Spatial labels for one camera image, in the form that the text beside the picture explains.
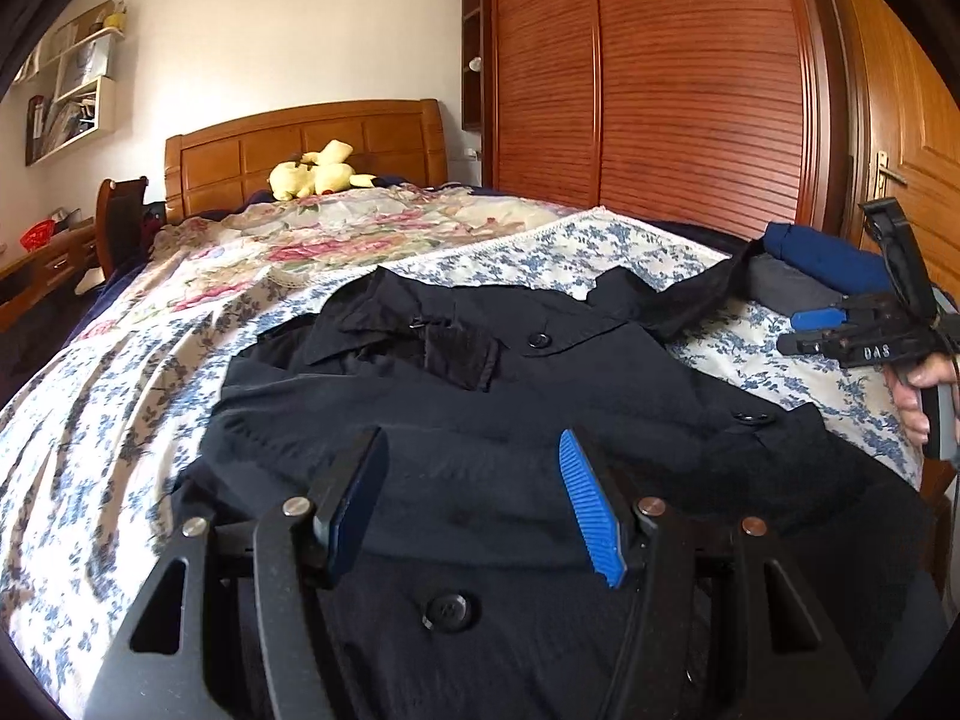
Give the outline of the person's right hand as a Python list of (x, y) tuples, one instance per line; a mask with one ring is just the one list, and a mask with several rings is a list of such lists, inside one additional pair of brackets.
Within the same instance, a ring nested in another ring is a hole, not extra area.
[(884, 367), (885, 385), (892, 395), (901, 427), (908, 440), (923, 447), (929, 440), (931, 425), (924, 415), (921, 392), (939, 383), (950, 387), (953, 408), (958, 408), (958, 359), (946, 355), (930, 355), (907, 372), (896, 372), (895, 367)]

